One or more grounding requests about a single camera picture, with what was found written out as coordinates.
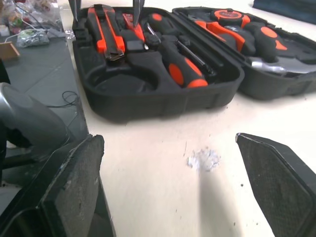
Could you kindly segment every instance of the black gripper pad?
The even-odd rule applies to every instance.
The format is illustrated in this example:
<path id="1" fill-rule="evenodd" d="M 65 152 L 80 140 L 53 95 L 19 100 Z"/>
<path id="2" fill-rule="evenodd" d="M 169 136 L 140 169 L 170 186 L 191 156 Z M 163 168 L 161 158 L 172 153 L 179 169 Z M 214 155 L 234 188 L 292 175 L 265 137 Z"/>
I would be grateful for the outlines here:
<path id="1" fill-rule="evenodd" d="M 236 136 L 253 194 L 276 237 L 316 236 L 316 175 L 286 145 Z"/>

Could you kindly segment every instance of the black wire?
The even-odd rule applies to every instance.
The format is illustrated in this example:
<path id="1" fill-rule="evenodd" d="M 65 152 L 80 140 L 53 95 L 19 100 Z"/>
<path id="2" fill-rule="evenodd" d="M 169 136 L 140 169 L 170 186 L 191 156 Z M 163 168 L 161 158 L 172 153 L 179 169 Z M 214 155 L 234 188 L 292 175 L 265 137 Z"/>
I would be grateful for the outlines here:
<path id="1" fill-rule="evenodd" d="M 75 96 L 75 99 L 73 101 L 68 101 L 67 99 L 71 96 Z M 66 108 L 66 107 L 71 107 L 71 106 L 74 106 L 76 105 L 77 103 L 77 99 L 79 98 L 78 94 L 75 93 L 74 91 L 71 91 L 71 90 L 66 90 L 63 92 L 62 94 L 62 97 L 63 97 L 63 100 L 66 102 L 65 105 L 46 105 L 47 107 L 49 108 Z"/>

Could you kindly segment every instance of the wooden block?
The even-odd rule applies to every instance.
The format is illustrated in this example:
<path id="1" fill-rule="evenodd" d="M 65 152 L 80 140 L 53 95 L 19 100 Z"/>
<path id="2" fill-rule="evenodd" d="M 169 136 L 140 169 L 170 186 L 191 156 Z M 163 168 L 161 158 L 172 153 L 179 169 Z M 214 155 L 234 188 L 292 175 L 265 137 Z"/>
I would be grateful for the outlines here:
<path id="1" fill-rule="evenodd" d="M 18 50 L 14 47 L 12 42 L 0 43 L 0 58 L 5 60 L 15 59 L 20 56 Z"/>

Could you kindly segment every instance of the black plastic case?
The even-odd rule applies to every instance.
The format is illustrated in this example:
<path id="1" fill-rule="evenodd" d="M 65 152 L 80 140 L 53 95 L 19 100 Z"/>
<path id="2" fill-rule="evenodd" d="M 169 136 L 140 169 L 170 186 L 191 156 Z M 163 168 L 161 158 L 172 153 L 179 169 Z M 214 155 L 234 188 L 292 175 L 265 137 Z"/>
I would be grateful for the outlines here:
<path id="1" fill-rule="evenodd" d="M 114 7 L 114 9 L 124 13 L 133 13 L 131 7 Z M 146 81 L 154 81 L 155 90 L 124 95 L 100 90 L 103 82 L 116 73 L 120 73 L 117 70 L 105 72 L 108 65 L 104 57 L 97 53 L 92 37 L 84 26 L 87 8 L 81 9 L 79 22 L 73 24 L 76 36 L 73 48 L 79 76 L 93 111 L 109 120 L 120 122 L 157 116 L 176 116 L 187 111 L 221 107 L 232 100 L 238 88 L 242 93 L 260 100 L 271 100 L 316 90 L 316 73 L 282 77 L 254 69 L 247 63 L 245 56 L 210 35 L 186 16 L 188 13 L 211 12 L 214 9 L 186 7 L 176 8 L 169 13 L 159 8 L 145 7 L 142 10 L 141 19 L 151 13 L 167 17 L 181 33 L 190 38 L 192 51 L 209 66 L 218 70 L 216 83 L 199 88 L 180 88 L 165 74 L 160 75 L 160 80 L 157 80 L 153 75 L 146 75 L 137 68 L 127 73 L 145 78 Z M 275 30 L 284 39 L 295 40 L 316 50 L 314 41 L 276 28 L 264 19 L 253 17 L 256 21 L 265 23 L 266 26 Z"/>
<path id="2" fill-rule="evenodd" d="M 186 7 L 173 9 L 172 12 L 193 27 L 195 26 L 195 23 L 187 18 L 185 16 L 186 14 L 197 11 L 211 12 L 214 9 L 215 8 L 208 7 Z M 275 25 L 268 23 L 262 18 L 256 16 L 253 17 L 255 17 L 256 21 L 265 23 L 266 26 L 277 32 L 283 39 L 294 40 L 304 46 L 316 50 L 316 42 L 297 33 L 286 32 L 282 28 L 277 28 Z M 219 42 L 219 40 L 211 36 L 203 28 L 199 27 L 199 31 L 204 33 L 210 40 Z M 227 48 L 230 55 L 240 62 L 242 69 L 245 72 L 245 78 L 239 89 L 246 95 L 259 100 L 272 100 L 286 95 L 298 95 L 316 91 L 316 72 L 301 74 L 295 77 L 281 77 L 271 73 L 262 72 L 252 68 L 250 64 L 246 62 L 246 58 L 238 51 L 233 50 L 222 42 L 219 43 Z"/>
<path id="3" fill-rule="evenodd" d="M 131 7 L 114 7 L 114 9 L 124 13 L 133 12 Z M 197 27 L 192 27 L 165 10 L 145 7 L 141 19 L 151 13 L 167 17 L 180 32 L 188 36 L 194 53 L 207 64 L 213 67 L 214 61 L 220 61 L 222 67 L 216 68 L 219 82 L 199 88 L 181 88 L 169 77 L 166 80 L 162 78 L 163 80 L 156 81 L 156 90 L 138 94 L 114 95 L 110 91 L 100 90 L 100 83 L 116 72 L 105 73 L 107 63 L 104 57 L 97 53 L 92 38 L 84 27 L 87 16 L 87 8 L 85 8 L 79 12 L 79 22 L 73 24 L 76 36 L 73 48 L 79 77 L 93 111 L 109 120 L 120 122 L 157 116 L 176 116 L 186 111 L 228 104 L 244 78 L 240 63 L 231 57 L 225 48 L 218 48 L 217 42 L 208 40 Z M 142 74 L 138 69 L 133 73 L 136 76 L 146 77 L 146 80 L 157 80 Z"/>

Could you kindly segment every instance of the plastic bag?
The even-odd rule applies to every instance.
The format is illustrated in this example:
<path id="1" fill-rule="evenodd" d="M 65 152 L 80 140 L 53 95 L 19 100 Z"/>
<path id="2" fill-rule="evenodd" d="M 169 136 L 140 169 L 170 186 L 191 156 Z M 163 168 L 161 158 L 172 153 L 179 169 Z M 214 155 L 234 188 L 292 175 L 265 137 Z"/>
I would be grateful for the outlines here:
<path id="1" fill-rule="evenodd" d="M 49 44 L 49 39 L 45 31 L 33 29 L 21 31 L 16 42 L 16 45 L 22 48 L 44 44 Z"/>

